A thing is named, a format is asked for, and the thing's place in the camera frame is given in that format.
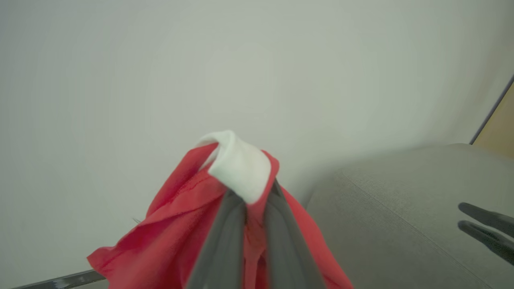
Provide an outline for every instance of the white cloth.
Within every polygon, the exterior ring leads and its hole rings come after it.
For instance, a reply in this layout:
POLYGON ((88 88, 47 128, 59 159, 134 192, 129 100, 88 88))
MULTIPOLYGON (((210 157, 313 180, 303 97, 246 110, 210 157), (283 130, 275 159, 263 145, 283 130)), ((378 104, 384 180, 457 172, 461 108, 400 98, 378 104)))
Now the white cloth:
POLYGON ((259 200, 271 172, 268 157, 258 148, 242 141, 233 131, 210 133, 197 147, 218 143, 204 166, 212 162, 209 174, 239 195, 247 204, 259 200))

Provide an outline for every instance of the gray fabric cushion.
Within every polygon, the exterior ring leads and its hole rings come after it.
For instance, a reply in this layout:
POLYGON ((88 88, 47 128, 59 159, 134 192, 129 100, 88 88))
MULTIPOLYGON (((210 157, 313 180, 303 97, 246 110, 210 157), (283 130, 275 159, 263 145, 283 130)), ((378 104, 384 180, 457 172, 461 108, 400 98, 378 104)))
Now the gray fabric cushion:
POLYGON ((514 216, 514 161, 467 144, 371 159, 307 210, 355 288, 514 288, 514 266, 457 228, 460 202, 514 216))

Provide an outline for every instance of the gray couch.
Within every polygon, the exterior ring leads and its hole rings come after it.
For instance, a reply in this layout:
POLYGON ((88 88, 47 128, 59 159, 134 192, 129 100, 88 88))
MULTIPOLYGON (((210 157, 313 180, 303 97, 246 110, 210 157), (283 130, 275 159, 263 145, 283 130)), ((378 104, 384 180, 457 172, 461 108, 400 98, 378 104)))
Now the gray couch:
POLYGON ((514 160, 468 144, 375 158, 307 210, 356 289, 514 288, 514 266, 457 228, 460 202, 514 216, 514 160))

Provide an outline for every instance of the white wall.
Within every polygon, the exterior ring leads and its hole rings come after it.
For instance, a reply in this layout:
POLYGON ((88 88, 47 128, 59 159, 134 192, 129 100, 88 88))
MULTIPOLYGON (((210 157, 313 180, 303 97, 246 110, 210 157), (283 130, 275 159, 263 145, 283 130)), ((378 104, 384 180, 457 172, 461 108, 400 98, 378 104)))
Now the white wall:
POLYGON ((0 2, 0 288, 87 270, 207 132, 303 202, 357 158, 468 142, 511 0, 0 2))

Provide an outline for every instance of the red cloth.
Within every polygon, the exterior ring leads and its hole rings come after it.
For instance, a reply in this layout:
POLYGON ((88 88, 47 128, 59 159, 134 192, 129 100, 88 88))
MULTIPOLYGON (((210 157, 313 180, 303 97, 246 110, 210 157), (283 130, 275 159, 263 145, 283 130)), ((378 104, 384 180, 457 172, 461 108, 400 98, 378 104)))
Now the red cloth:
MULTIPOLYGON (((207 238, 226 187, 201 168, 217 144, 189 151, 150 204, 146 219, 114 247, 101 247, 88 261, 109 281, 110 289, 184 288, 207 238)), ((279 170, 279 162, 264 152, 271 173, 261 198, 247 205, 244 238, 244 287, 268 288, 263 213, 279 170)), ((305 209, 286 191, 285 198, 327 288, 351 289, 350 281, 328 250, 305 209)))

